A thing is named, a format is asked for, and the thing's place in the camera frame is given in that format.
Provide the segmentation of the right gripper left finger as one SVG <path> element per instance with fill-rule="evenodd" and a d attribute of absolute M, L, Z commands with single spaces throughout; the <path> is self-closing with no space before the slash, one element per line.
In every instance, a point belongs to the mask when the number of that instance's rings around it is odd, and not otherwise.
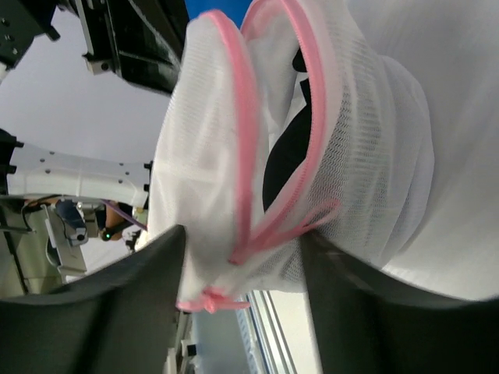
<path fill-rule="evenodd" d="M 173 326 L 186 232 L 49 294 L 1 300 L 3 373 L 161 373 Z"/>

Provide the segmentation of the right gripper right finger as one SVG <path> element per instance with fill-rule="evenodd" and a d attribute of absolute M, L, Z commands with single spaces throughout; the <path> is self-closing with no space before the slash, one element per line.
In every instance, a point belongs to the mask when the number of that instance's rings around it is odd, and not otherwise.
<path fill-rule="evenodd" d="M 318 233 L 299 239 L 325 373 L 496 373 L 498 300 L 407 284 Z"/>

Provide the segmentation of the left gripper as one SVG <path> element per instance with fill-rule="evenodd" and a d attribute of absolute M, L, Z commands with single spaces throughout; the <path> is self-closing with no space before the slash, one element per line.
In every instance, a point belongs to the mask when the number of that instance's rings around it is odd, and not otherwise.
<path fill-rule="evenodd" d="M 1 76 L 14 70 L 34 39 L 60 38 L 56 10 L 76 16 L 87 68 L 113 72 L 133 86 L 171 94 L 178 79 L 189 16 L 183 1 L 75 0 L 1 3 Z"/>

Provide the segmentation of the white mesh laundry bag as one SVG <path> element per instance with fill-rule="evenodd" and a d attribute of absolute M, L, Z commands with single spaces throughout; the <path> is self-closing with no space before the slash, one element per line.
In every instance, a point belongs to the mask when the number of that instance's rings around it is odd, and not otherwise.
<path fill-rule="evenodd" d="M 310 141 L 271 206 L 270 152 L 304 107 Z M 242 309 L 252 290 L 298 292 L 300 235 L 317 229 L 383 266 L 422 220 L 434 170 L 417 80 L 373 51 L 343 1 L 255 1 L 242 26 L 192 19 L 151 174 L 151 237 L 186 229 L 176 305 Z"/>

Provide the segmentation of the black bra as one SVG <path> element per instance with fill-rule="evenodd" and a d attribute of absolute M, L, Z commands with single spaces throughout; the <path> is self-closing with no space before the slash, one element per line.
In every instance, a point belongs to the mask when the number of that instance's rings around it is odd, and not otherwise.
<path fill-rule="evenodd" d="M 299 81 L 305 105 L 295 115 L 272 148 L 264 172 L 263 208 L 267 210 L 277 198 L 296 168 L 305 160 L 310 141 L 312 103 L 308 78 Z"/>

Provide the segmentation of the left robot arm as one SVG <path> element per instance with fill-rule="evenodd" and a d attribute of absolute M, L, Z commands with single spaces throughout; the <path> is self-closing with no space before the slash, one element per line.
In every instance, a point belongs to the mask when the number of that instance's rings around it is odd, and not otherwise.
<path fill-rule="evenodd" d="M 83 59 L 94 74 L 170 94 L 176 84 L 189 16 L 183 1 L 3 1 L 1 77 L 14 70 L 36 37 L 60 38 L 57 9 L 77 16 L 87 45 Z M 1 196 L 50 195 L 148 201 L 152 164 L 113 163 L 52 152 L 1 132 Z"/>

